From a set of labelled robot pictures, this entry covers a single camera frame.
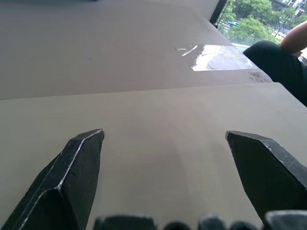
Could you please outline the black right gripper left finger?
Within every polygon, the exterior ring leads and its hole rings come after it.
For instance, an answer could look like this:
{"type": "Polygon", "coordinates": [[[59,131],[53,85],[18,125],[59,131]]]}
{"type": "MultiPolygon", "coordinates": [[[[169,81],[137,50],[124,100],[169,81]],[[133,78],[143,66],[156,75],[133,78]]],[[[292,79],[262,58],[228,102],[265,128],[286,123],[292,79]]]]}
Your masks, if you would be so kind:
{"type": "Polygon", "coordinates": [[[84,230],[96,194],[103,129],[78,134],[35,178],[4,230],[84,230]]]}

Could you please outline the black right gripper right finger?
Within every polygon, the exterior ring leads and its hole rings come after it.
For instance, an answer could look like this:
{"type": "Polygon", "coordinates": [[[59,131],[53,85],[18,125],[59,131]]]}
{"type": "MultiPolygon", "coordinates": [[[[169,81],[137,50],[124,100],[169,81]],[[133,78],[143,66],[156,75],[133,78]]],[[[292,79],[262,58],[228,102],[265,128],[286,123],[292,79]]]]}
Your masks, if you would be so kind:
{"type": "Polygon", "coordinates": [[[307,168],[271,138],[227,131],[244,191],[265,230],[307,228],[307,168]]]}

